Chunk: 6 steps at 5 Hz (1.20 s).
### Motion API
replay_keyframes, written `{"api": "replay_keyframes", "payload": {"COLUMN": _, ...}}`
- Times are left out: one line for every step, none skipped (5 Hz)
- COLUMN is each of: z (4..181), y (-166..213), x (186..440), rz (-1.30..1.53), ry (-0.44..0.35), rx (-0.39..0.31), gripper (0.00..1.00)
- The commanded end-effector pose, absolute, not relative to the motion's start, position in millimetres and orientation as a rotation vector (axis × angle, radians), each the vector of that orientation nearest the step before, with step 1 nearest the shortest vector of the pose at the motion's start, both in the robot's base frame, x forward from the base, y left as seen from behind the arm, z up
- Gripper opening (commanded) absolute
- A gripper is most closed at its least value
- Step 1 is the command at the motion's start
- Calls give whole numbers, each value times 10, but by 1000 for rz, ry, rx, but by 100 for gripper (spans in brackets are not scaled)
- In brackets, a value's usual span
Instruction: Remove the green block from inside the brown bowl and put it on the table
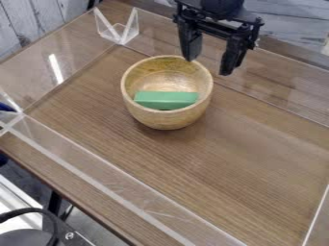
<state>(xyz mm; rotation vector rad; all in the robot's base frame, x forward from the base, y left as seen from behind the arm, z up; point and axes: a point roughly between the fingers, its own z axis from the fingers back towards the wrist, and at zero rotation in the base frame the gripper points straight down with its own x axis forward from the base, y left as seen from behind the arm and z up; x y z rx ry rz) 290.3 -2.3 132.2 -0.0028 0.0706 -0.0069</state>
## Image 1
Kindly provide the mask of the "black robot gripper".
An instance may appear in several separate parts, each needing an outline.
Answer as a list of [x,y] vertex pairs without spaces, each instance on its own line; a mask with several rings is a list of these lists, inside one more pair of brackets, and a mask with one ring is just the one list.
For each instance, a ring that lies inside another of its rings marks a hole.
[[241,66],[258,40],[262,18],[245,7],[246,0],[176,0],[181,52],[194,61],[202,51],[202,33],[226,39],[220,74],[229,76]]

